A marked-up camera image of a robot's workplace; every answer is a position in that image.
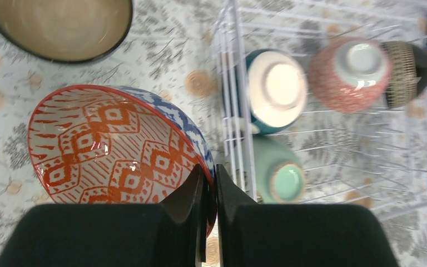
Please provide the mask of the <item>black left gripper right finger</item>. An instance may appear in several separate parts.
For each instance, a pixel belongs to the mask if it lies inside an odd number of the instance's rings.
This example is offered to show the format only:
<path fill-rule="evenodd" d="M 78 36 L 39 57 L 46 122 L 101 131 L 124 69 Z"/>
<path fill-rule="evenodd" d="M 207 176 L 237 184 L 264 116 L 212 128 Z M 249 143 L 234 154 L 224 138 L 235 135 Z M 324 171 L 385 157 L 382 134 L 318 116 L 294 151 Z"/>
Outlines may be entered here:
<path fill-rule="evenodd" d="M 216 166 L 222 266 L 397 266 L 374 214 L 349 204 L 258 204 Z"/>

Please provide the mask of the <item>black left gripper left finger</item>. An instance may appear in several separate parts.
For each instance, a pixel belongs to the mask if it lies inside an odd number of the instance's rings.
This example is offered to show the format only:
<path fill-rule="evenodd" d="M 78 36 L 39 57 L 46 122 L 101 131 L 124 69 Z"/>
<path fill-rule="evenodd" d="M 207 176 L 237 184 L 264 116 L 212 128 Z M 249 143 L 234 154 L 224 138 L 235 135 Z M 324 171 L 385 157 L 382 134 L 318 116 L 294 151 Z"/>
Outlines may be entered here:
<path fill-rule="evenodd" d="M 0 266 L 200 266 L 208 184 L 200 165 L 158 204 L 45 204 L 21 218 Z"/>

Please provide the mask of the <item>blue white patterned bowl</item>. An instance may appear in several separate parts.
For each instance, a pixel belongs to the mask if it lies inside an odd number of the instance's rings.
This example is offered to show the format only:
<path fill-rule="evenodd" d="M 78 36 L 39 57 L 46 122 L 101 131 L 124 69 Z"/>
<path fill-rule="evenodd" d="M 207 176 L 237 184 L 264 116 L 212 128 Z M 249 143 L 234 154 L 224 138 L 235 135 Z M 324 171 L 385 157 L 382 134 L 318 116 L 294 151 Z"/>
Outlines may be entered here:
<path fill-rule="evenodd" d="M 27 145 L 56 203 L 158 203 L 196 165 L 215 188 L 213 155 L 200 129 L 172 102 L 139 88 L 74 85 L 52 92 L 30 116 Z"/>

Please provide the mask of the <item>dark teal floral bowl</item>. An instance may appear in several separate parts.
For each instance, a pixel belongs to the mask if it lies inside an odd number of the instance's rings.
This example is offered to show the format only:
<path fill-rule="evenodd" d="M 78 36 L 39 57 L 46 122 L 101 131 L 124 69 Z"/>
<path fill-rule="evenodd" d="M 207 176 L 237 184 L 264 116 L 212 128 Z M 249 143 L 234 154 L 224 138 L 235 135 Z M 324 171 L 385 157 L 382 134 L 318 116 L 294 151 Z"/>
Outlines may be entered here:
<path fill-rule="evenodd" d="M 93 62 L 124 41 L 133 8 L 132 1 L 0 1 L 0 34 L 46 61 Z"/>

